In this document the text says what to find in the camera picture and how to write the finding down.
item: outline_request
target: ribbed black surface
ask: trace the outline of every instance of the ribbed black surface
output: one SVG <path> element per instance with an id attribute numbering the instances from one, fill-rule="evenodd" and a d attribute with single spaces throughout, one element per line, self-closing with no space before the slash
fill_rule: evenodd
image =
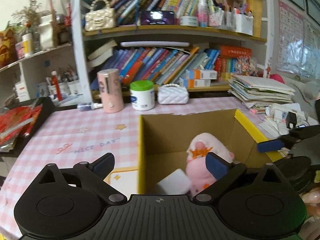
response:
<path id="1" fill-rule="evenodd" d="M 93 228 L 69 239 L 245 240 L 250 238 L 234 233 L 218 219 L 212 208 L 193 204 L 187 196 L 134 195 L 124 205 L 109 207 Z M 298 236 L 286 238 L 286 240 L 295 239 L 298 240 Z"/>

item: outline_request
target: plastic jar with green lid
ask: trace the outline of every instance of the plastic jar with green lid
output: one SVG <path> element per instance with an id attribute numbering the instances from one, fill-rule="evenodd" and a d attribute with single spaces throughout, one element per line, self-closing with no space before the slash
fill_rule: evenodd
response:
<path id="1" fill-rule="evenodd" d="M 155 106 L 155 91 L 153 82 L 138 80 L 130 84 L 130 99 L 132 107 L 138 111 L 147 111 Z"/>

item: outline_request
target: green lid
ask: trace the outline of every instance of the green lid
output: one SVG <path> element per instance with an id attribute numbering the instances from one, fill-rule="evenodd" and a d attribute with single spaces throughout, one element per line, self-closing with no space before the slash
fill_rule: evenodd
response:
<path id="1" fill-rule="evenodd" d="M 153 82 L 149 80 L 138 80 L 130 84 L 130 90 L 147 91 L 153 88 Z"/>

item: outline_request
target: desk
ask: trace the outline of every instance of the desk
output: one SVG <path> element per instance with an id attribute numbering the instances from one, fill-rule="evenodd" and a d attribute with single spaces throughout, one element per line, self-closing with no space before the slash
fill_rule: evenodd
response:
<path id="1" fill-rule="evenodd" d="M 102 109 L 53 113 L 20 154 L 0 191 L 7 201 L 4 207 L 0 207 L 0 233 L 8 239 L 21 237 L 13 208 L 46 164 L 56 163 L 59 168 L 70 168 L 80 161 L 92 162 L 112 152 L 115 168 L 134 167 L 138 165 L 140 114 L 190 114 L 234 108 L 241 110 L 255 125 L 262 122 L 233 97 L 191 99 L 187 105 L 156 105 L 145 112 L 135 111 L 131 105 L 126 105 L 124 110 L 115 114 L 106 114 Z"/>

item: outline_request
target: pink tumbler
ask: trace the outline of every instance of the pink tumbler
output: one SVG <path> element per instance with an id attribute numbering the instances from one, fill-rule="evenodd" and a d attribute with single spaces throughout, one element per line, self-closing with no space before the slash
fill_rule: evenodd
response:
<path id="1" fill-rule="evenodd" d="M 124 108 L 119 70 L 110 68 L 97 73 L 103 110 L 106 113 L 119 112 Z"/>

